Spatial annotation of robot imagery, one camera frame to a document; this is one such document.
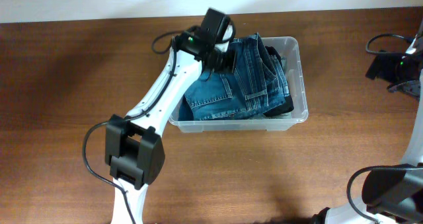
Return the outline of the dark blue jeans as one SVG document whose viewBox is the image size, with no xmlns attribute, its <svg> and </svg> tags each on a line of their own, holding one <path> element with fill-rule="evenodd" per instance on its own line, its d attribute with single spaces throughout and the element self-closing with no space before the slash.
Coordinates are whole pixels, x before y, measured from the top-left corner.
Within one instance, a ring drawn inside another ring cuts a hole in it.
<svg viewBox="0 0 423 224">
<path fill-rule="evenodd" d="M 245 120 L 284 101 L 274 61 L 259 34 L 229 44 L 237 53 L 234 73 L 205 71 L 184 96 L 193 121 Z"/>
</svg>

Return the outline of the light blue jeans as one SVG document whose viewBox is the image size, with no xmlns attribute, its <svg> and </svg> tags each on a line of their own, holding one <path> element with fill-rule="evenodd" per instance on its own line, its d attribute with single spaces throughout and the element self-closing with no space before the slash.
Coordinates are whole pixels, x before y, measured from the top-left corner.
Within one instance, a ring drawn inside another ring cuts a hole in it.
<svg viewBox="0 0 423 224">
<path fill-rule="evenodd" d="M 280 120 L 280 119 L 291 119 L 291 118 L 292 118 L 291 113 L 280 114 L 277 116 L 265 116 L 264 114 L 258 114 L 258 115 L 252 116 L 250 120 L 267 120 L 267 119 Z"/>
</svg>

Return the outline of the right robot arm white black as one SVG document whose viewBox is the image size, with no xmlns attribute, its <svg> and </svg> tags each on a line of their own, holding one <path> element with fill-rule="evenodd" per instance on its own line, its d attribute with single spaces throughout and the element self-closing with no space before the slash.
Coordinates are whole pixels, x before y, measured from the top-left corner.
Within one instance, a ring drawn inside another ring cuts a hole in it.
<svg viewBox="0 0 423 224">
<path fill-rule="evenodd" d="M 390 93 L 400 92 L 422 102 L 422 31 L 404 37 L 405 52 L 378 52 L 366 77 L 389 83 Z M 357 170 L 346 187 L 347 204 L 322 209 L 311 224 L 421 223 L 422 222 L 422 107 L 418 107 L 408 147 L 397 165 Z"/>
</svg>

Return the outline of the black shorts red grey waistband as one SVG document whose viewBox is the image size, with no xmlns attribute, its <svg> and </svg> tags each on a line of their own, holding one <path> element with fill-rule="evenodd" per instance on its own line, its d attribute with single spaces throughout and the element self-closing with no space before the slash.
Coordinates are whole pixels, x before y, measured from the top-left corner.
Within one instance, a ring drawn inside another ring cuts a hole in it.
<svg viewBox="0 0 423 224">
<path fill-rule="evenodd" d="M 281 57 L 276 49 L 272 46 L 266 46 L 266 50 L 269 53 L 270 57 L 274 61 L 276 71 L 278 73 L 278 79 L 281 87 L 283 87 L 284 101 L 277 105 L 275 108 L 267 111 L 264 115 L 268 118 L 281 116 L 282 114 L 287 114 L 294 110 L 293 100 L 290 95 L 288 80 L 286 79 L 284 73 L 284 67 L 286 66 L 287 59 Z"/>
</svg>

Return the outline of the teal blue shirt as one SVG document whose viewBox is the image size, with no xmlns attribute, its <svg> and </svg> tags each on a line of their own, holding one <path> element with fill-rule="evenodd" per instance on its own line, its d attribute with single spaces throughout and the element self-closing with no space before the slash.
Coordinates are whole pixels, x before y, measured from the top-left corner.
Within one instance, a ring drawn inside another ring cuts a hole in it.
<svg viewBox="0 0 423 224">
<path fill-rule="evenodd" d="M 178 121 L 192 121 L 193 119 L 194 116 L 191 107 L 186 101 L 186 98 L 183 97 L 178 111 Z"/>
</svg>

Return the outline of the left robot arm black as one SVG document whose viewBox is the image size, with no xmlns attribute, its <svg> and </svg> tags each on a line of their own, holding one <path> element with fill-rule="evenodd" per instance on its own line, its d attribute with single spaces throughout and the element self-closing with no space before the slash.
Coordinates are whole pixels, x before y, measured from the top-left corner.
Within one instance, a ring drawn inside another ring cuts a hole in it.
<svg viewBox="0 0 423 224">
<path fill-rule="evenodd" d="M 175 32 L 161 74 L 142 100 L 123 117 L 107 122 L 105 163 L 115 188 L 113 223 L 141 223 L 148 186 L 158 177 L 165 153 L 162 136 L 184 93 L 204 71 L 230 73 L 235 53 L 231 18 L 208 9 L 201 25 Z"/>
</svg>

